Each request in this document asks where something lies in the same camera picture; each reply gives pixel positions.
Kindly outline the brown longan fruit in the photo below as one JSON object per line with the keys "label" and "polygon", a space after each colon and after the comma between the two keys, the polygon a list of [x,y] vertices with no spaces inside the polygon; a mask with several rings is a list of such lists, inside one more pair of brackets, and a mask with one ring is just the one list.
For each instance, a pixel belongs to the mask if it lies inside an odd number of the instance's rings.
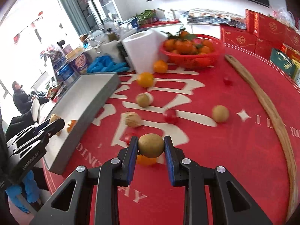
{"label": "brown longan fruit", "polygon": [[156,133],[147,133],[138,140],[138,150],[141,155],[147,158],[159,157],[165,149],[165,144],[160,135]]}

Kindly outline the small red cherry tomato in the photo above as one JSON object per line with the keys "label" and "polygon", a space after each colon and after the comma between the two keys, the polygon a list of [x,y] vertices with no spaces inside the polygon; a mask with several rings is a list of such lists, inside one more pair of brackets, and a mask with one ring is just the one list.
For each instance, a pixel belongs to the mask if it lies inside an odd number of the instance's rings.
{"label": "small red cherry tomato", "polygon": [[132,134],[131,133],[127,133],[124,135],[124,142],[129,145],[130,144],[130,141],[131,141],[131,138],[132,138]]}

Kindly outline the mandarin in tray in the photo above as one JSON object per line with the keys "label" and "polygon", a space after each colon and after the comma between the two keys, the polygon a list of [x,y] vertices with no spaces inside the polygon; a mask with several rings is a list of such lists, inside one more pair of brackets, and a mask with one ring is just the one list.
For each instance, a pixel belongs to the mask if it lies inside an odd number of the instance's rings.
{"label": "mandarin in tray", "polygon": [[66,128],[67,128],[67,133],[70,133],[72,130],[73,130],[73,128],[74,128],[74,126],[75,126],[75,124],[77,123],[77,120],[70,120],[68,123],[67,123],[67,126],[66,126]]}

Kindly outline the seated person dark clothes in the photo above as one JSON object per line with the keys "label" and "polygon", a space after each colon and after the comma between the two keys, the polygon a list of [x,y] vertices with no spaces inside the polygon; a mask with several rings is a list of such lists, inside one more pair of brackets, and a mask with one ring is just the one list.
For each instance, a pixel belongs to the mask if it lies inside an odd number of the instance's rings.
{"label": "seated person dark clothes", "polygon": [[17,110],[21,114],[25,114],[30,110],[34,99],[37,99],[40,105],[49,102],[49,99],[47,98],[45,92],[36,93],[33,91],[30,94],[27,94],[22,89],[22,85],[20,85],[16,81],[12,83],[12,88],[13,88],[13,102]]}

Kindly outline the grey white tray box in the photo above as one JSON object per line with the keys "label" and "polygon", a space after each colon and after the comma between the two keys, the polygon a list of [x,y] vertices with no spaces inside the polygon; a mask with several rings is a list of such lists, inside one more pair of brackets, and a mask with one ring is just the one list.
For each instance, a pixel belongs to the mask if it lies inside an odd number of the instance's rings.
{"label": "grey white tray box", "polygon": [[120,84],[116,73],[83,74],[76,79],[52,108],[65,123],[76,120],[70,133],[65,128],[49,139],[44,161],[52,173],[63,174],[82,135]]}

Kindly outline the orange mandarin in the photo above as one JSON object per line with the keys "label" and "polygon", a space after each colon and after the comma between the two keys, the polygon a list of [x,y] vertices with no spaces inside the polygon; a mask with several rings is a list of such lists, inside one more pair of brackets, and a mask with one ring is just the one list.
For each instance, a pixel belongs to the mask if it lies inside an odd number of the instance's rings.
{"label": "orange mandarin", "polygon": [[156,158],[148,158],[143,155],[137,155],[137,160],[136,163],[141,165],[141,166],[151,166],[157,163]]}

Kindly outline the purple milk tea cup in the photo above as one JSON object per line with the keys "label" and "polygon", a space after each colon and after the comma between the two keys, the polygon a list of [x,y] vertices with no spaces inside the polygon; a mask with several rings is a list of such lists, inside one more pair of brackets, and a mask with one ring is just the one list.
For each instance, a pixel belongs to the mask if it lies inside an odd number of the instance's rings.
{"label": "purple milk tea cup", "polygon": [[66,55],[66,60],[79,74],[86,73],[91,64],[91,57],[85,53],[82,47],[77,47],[69,52]]}

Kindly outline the large brown longan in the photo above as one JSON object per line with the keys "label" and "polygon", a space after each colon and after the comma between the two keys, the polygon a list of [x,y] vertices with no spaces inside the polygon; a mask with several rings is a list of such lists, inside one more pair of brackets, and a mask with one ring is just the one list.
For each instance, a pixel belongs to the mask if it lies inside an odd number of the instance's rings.
{"label": "large brown longan", "polygon": [[211,111],[211,117],[217,123],[226,122],[229,118],[229,110],[223,105],[214,106]]}

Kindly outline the blue rubber gloves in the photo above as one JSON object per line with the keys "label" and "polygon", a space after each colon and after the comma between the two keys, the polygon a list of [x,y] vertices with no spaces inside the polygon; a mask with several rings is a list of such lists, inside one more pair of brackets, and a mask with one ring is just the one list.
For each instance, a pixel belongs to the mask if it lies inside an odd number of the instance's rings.
{"label": "blue rubber gloves", "polygon": [[103,55],[96,57],[94,61],[88,66],[87,73],[102,73],[113,72],[122,73],[130,70],[126,62],[115,63],[110,55]]}

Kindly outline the small brown longan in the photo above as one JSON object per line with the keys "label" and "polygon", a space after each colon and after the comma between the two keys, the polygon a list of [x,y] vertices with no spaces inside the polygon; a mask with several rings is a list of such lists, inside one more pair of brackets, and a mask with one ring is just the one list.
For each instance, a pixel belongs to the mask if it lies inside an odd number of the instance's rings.
{"label": "small brown longan", "polygon": [[146,92],[138,94],[135,97],[135,100],[139,107],[146,108],[154,101],[154,97],[148,92]]}

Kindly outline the yellow orange fruit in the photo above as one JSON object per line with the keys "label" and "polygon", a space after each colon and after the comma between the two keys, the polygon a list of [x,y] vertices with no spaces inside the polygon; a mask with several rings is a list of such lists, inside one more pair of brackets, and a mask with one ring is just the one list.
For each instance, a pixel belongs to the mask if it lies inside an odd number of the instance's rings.
{"label": "yellow orange fruit", "polygon": [[143,88],[152,87],[154,83],[154,77],[149,72],[143,72],[137,76],[137,83]]}

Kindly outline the white paper towel roll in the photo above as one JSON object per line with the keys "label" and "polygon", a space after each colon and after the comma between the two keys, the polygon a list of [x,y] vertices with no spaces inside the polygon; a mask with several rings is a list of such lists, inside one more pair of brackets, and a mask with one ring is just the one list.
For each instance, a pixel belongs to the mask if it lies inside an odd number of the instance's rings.
{"label": "white paper towel roll", "polygon": [[160,46],[168,39],[166,33],[152,29],[132,34],[122,40],[123,47],[138,74],[153,73],[154,63],[160,59]]}

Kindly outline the small orange near roll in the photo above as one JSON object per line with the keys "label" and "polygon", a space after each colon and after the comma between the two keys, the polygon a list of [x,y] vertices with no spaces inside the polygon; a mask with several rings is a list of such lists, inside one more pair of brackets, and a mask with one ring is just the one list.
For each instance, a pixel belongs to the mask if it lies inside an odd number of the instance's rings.
{"label": "small orange near roll", "polygon": [[168,64],[163,60],[158,60],[154,63],[154,72],[164,74],[168,71]]}

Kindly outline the red plastic fruit basket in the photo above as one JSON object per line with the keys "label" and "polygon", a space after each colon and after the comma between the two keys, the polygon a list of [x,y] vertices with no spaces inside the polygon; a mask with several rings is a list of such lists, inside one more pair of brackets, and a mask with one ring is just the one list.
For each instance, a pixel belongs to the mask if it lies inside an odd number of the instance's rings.
{"label": "red plastic fruit basket", "polygon": [[169,36],[160,46],[168,61],[186,69],[214,66],[224,53],[220,39],[205,34]]}

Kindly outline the potted green plant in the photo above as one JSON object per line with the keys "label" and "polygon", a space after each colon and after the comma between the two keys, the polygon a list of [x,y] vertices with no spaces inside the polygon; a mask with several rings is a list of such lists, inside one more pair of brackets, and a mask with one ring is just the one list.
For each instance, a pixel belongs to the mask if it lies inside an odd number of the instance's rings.
{"label": "potted green plant", "polygon": [[142,13],[136,14],[132,18],[137,19],[137,23],[138,23],[139,26],[143,26],[145,24],[150,24],[150,23],[154,23],[154,22],[159,21],[159,18],[156,14],[155,9],[144,10]]}

